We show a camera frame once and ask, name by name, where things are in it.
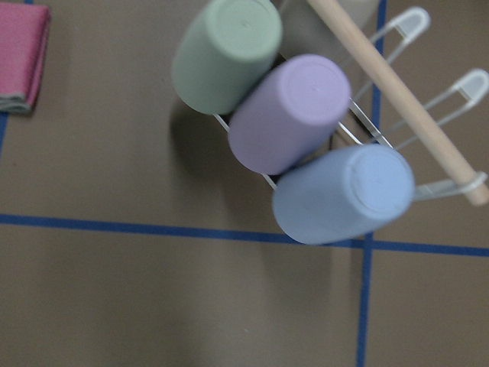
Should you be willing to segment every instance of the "wooden dowel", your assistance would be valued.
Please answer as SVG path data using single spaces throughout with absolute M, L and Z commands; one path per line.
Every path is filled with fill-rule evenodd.
M 406 120 L 447 175 L 460 186 L 472 182 L 477 173 L 341 5 L 336 0 L 307 1 Z M 465 196 L 475 206 L 484 205 L 489 202 L 489 189 L 482 184 Z

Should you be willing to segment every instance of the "pink towel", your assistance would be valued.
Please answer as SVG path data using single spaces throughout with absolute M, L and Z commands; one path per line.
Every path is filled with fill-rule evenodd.
M 50 10 L 0 2 L 0 112 L 29 113 L 43 73 Z

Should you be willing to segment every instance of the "drying rack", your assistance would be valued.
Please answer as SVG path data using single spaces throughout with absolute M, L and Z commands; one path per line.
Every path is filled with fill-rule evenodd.
M 443 132 L 441 126 L 472 109 L 486 96 L 487 92 L 489 92 L 489 74 L 480 69 L 471 70 L 455 81 L 445 92 L 423 106 L 406 87 L 402 79 L 393 71 L 390 63 L 429 27 L 430 18 L 424 9 L 418 7 L 408 9 L 387 22 L 369 40 L 336 0 L 307 1 L 333 34 L 341 41 L 351 57 L 356 60 L 362 70 L 370 77 L 371 81 L 359 89 L 351 99 L 350 105 L 350 112 L 371 136 L 367 143 L 376 141 L 379 144 L 400 150 L 412 141 L 419 139 L 448 175 L 449 178 L 447 180 L 419 185 L 416 188 L 414 200 L 431 200 L 444 196 L 464 194 L 472 205 L 482 206 L 488 203 L 489 189 L 484 183 L 487 179 L 487 174 L 485 172 L 476 172 L 471 167 Z M 394 30 L 400 34 L 402 41 L 389 56 L 384 58 L 373 44 Z M 377 86 L 402 118 L 388 131 L 392 132 L 400 126 L 408 124 L 415 134 L 401 145 L 394 147 L 386 138 L 387 132 L 381 132 L 356 102 L 372 84 Z M 459 93 L 464 98 L 465 104 L 436 122 L 428 113 L 428 110 L 455 93 Z M 220 115 L 214 116 L 222 127 L 228 131 L 228 125 L 223 117 Z M 338 132 L 351 139 L 355 144 L 365 144 L 341 122 L 339 123 Z M 276 184 L 269 176 L 262 176 L 272 188 L 276 187 Z

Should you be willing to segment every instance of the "cup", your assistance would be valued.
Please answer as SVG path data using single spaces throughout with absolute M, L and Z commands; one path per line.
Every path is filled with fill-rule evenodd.
M 288 236 L 319 245 L 385 226 L 407 211 L 414 190 L 413 173 L 402 155 L 381 145 L 359 145 L 284 174 L 272 206 Z
M 380 0 L 338 0 L 359 28 L 376 11 Z M 298 54 L 318 54 L 340 63 L 346 51 L 307 0 L 286 0 L 280 6 L 283 43 L 280 53 L 286 58 Z
M 254 172 L 281 174 L 336 130 L 350 94 L 347 77 L 332 61 L 294 57 L 268 74 L 238 107 L 229 123 L 231 150 Z
M 270 69 L 281 38 L 278 10 L 268 0 L 214 0 L 183 37 L 173 87 L 198 112 L 229 113 Z

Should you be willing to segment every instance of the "green cup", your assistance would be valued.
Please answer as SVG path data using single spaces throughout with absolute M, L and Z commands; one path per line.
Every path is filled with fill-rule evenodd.
M 270 69 L 281 38 L 280 16 L 269 0 L 214 0 L 176 52 L 173 87 L 196 111 L 229 113 Z

